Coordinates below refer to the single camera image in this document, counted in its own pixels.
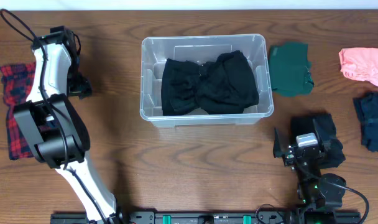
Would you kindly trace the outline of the red plaid flannel shirt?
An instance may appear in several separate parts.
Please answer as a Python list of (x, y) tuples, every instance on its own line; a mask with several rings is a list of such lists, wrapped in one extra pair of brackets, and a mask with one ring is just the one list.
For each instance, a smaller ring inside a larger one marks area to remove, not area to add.
[(25, 103), (34, 82), (36, 63), (17, 63), (0, 67), (3, 85), (3, 103), (8, 107), (6, 133), (9, 159), (12, 161), (33, 157), (13, 115), (14, 107)]

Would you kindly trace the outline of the dark green garment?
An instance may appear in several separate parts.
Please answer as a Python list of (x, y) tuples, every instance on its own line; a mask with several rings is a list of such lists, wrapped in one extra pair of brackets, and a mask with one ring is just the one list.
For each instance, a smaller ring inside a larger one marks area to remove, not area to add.
[(269, 51), (272, 90), (282, 96), (309, 95), (314, 87), (308, 60), (308, 44), (286, 42)]

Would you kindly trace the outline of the pink garment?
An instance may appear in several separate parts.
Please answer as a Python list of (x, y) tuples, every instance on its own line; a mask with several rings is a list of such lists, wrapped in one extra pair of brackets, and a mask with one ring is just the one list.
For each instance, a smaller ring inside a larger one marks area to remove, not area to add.
[(338, 54), (341, 73), (346, 78), (378, 86), (378, 48), (346, 48)]

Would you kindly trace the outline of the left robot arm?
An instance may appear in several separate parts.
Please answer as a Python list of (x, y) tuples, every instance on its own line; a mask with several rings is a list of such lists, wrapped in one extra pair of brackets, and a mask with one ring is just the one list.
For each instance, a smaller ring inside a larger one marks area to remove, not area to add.
[(13, 115), (31, 153), (58, 172), (85, 208), (82, 218), (56, 214), (52, 223), (125, 223), (115, 196), (104, 185), (90, 159), (88, 130), (69, 98), (92, 94), (78, 70), (79, 37), (64, 26), (32, 44), (36, 66), (32, 89)]

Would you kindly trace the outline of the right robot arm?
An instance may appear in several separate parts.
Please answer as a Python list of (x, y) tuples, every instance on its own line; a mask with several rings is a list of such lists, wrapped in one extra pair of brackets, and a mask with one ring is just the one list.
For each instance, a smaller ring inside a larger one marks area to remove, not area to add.
[(274, 136), (273, 155), (297, 173), (298, 197), (320, 210), (342, 207), (346, 181), (335, 174), (321, 174), (321, 163), (327, 161), (327, 153), (319, 136), (302, 134), (293, 144), (278, 129), (274, 129)]

